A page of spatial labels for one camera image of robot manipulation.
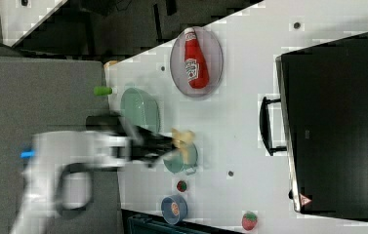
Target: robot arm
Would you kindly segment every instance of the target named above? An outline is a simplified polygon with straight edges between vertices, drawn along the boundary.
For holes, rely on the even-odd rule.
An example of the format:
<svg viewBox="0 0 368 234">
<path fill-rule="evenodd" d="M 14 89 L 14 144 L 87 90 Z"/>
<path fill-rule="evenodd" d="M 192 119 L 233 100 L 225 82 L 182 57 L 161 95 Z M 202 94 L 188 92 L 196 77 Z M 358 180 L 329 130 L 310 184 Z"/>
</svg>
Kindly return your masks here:
<svg viewBox="0 0 368 234">
<path fill-rule="evenodd" d="M 177 149 L 170 137 L 133 126 L 116 113 L 88 117 L 86 126 L 86 132 L 51 132 L 34 137 L 35 156 L 23 172 L 27 187 L 12 234 L 42 234 L 49 218 L 74 218 L 87 211 L 93 189 L 82 207 L 65 206 L 63 193 L 69 176 L 87 174 L 93 183 L 94 171 L 113 171 L 133 160 L 152 167 L 162 155 Z"/>
</svg>

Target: red ketchup bottle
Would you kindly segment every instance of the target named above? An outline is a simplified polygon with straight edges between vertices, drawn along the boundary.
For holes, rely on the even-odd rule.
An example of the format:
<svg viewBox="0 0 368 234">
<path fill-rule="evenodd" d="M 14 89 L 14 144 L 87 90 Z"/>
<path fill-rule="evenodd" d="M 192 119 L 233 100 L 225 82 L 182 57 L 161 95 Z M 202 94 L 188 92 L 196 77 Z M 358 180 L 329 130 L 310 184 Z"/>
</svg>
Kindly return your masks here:
<svg viewBox="0 0 368 234">
<path fill-rule="evenodd" d="M 203 89 L 209 83 L 208 67 L 192 27 L 184 31 L 184 67 L 193 89 Z"/>
</svg>

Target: green bowl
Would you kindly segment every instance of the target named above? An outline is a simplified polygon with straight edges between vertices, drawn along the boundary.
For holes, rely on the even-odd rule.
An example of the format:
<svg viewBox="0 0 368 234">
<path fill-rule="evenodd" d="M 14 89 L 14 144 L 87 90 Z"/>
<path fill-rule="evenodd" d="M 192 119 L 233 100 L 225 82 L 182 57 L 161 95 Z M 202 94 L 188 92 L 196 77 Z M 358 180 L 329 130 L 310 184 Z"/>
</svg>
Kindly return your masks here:
<svg viewBox="0 0 368 234">
<path fill-rule="evenodd" d="M 121 113 L 132 124 L 159 133 L 159 108 L 156 100 L 147 92 L 129 88 L 120 102 Z"/>
</svg>

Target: screw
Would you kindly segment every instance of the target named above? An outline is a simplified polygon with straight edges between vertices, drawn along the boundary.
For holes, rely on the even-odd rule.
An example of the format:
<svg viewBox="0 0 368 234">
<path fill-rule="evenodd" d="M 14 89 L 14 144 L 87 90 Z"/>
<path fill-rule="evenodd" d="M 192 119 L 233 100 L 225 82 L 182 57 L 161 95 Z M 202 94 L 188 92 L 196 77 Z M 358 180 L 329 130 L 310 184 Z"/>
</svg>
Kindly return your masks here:
<svg viewBox="0 0 368 234">
<path fill-rule="evenodd" d="M 295 22 L 293 26 L 295 29 L 299 29 L 302 25 L 299 22 Z"/>
</svg>

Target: blue bowl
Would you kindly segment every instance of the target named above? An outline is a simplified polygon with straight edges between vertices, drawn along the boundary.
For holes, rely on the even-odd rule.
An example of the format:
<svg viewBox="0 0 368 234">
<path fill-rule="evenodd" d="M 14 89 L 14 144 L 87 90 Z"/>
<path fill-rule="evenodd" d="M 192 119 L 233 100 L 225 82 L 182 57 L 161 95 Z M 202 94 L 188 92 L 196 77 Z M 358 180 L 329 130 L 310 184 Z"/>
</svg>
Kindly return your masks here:
<svg viewBox="0 0 368 234">
<path fill-rule="evenodd" d="M 172 212 L 172 204 L 174 202 L 178 205 L 180 211 L 178 215 L 174 215 L 174 213 Z M 184 220 L 184 218 L 186 218 L 187 215 L 186 201 L 181 195 L 173 195 L 166 197 L 162 200 L 161 210 L 163 218 L 165 218 L 165 220 L 169 224 L 175 225 L 178 222 Z"/>
</svg>

